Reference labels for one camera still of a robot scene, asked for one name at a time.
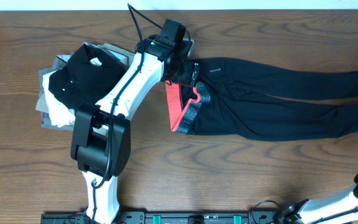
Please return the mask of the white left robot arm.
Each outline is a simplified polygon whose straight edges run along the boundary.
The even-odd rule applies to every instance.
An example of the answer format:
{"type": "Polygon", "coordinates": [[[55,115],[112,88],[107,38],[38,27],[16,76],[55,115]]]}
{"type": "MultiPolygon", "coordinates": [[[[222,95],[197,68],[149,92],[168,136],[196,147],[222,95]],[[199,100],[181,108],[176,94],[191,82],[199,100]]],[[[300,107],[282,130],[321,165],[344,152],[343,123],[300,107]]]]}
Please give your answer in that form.
{"type": "Polygon", "coordinates": [[[199,66],[187,59],[192,46],[185,26],[167,19],[158,35],[140,39],[117,85],[95,105],[79,107],[70,155],[85,178],[88,207],[76,223],[112,223],[116,218],[117,178],[131,153],[131,119],[155,84],[195,86],[199,66]]]}

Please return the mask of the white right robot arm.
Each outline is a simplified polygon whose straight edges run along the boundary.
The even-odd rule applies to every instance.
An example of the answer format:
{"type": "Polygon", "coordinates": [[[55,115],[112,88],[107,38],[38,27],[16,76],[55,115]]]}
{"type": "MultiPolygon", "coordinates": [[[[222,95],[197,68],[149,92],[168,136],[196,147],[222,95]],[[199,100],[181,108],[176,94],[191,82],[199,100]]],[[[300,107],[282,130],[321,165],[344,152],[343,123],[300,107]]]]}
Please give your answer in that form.
{"type": "Polygon", "coordinates": [[[295,203],[278,213],[275,223],[337,224],[358,221],[358,174],[355,185],[326,198],[295,203]]]}

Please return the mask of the black leggings with red waistband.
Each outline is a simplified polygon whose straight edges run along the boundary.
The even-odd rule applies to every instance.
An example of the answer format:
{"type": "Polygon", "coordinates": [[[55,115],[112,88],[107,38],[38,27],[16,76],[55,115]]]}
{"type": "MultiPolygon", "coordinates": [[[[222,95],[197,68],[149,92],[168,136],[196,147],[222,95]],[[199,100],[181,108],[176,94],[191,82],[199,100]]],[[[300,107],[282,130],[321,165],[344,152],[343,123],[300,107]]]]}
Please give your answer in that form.
{"type": "Polygon", "coordinates": [[[358,71],[298,72],[238,58],[200,58],[194,87],[166,85],[171,130],[258,141],[339,138],[358,132],[358,71]]]}

